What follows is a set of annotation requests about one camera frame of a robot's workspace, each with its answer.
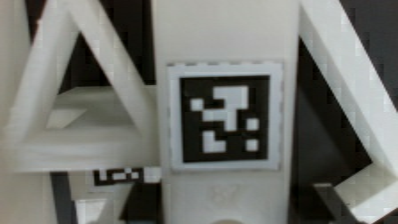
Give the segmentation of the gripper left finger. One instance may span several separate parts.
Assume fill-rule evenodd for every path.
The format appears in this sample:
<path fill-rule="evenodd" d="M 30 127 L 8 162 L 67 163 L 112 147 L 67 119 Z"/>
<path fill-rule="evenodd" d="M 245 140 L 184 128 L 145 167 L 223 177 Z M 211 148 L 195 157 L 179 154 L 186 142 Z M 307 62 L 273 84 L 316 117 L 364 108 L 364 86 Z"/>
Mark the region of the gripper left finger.
<path fill-rule="evenodd" d="M 131 184 L 117 184 L 106 190 L 99 190 L 88 194 L 92 198 L 92 221 L 88 224 L 126 224 L 120 214 L 131 187 Z"/>

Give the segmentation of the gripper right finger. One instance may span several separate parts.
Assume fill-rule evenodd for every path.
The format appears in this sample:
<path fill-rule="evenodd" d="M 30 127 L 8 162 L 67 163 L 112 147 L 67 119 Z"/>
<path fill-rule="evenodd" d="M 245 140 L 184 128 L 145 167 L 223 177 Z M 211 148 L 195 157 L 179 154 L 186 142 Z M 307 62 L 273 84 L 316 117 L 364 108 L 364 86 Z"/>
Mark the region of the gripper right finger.
<path fill-rule="evenodd" d="M 334 224 L 362 224 L 350 212 L 330 183 L 314 183 L 312 188 L 328 209 Z"/>

